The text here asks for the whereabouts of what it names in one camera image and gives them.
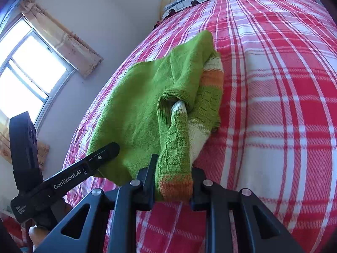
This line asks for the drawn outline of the person left hand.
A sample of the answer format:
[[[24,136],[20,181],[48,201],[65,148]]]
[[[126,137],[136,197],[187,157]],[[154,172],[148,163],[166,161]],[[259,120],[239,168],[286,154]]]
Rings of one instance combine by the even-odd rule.
[[[59,223],[71,210],[72,206],[65,201],[59,201],[50,208],[51,215],[56,219],[57,223]],[[40,225],[30,227],[29,237],[33,243],[33,250],[43,242],[49,232],[49,230]]]

